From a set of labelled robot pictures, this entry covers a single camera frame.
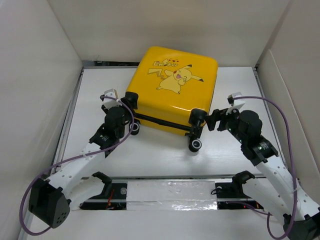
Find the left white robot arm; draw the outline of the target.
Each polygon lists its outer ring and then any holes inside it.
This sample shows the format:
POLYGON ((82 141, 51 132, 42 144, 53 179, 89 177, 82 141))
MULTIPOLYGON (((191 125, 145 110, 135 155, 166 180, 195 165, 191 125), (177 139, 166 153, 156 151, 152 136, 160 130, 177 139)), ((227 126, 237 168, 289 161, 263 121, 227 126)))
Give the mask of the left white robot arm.
POLYGON ((42 179, 38 175, 27 188, 30 195, 28 210, 50 228, 59 227, 76 203, 73 189, 83 177, 99 179, 94 192, 100 198, 111 194, 112 180, 98 170, 107 156, 128 137, 125 126, 134 121, 133 111, 124 103, 107 110, 104 124, 100 126, 83 152, 63 161, 65 167, 42 179))

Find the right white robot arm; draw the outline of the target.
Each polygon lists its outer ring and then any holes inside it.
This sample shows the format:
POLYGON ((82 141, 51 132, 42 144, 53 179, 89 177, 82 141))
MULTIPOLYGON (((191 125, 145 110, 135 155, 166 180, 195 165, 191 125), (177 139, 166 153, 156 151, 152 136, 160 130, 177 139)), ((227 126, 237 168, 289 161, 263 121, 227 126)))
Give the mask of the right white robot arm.
POLYGON ((251 110, 215 109, 206 117, 210 131, 228 131, 240 142, 243 155, 270 182, 264 189, 245 170, 232 177, 231 191, 248 196, 262 205, 283 225, 290 240, 314 240, 320 236, 320 206, 301 188, 272 143, 262 135, 263 123, 251 110))

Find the yellow suitcase with grey lining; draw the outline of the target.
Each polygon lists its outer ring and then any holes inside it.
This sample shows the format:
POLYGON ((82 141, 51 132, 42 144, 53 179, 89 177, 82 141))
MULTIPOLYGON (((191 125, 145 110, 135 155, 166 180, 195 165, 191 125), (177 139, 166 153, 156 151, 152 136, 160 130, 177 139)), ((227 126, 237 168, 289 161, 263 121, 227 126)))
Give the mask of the yellow suitcase with grey lining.
POLYGON ((151 46, 123 98, 134 111, 133 135, 144 125, 185 136, 189 150, 198 152, 218 67, 212 57, 151 46))

